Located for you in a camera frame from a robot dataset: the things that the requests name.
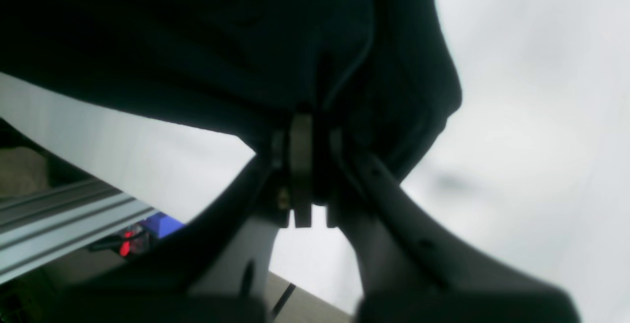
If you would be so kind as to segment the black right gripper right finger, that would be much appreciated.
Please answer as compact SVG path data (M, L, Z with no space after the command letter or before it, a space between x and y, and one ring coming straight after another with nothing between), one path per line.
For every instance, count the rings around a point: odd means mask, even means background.
M328 225L354 249L357 323L578 323L569 295L466 244L414 203L371 152L329 133Z

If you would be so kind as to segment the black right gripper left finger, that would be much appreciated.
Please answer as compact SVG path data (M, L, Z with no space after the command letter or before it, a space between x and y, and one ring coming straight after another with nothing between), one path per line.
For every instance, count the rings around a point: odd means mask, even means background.
M312 224L313 118L297 114L195 220L67 291L51 323L265 323L279 229Z

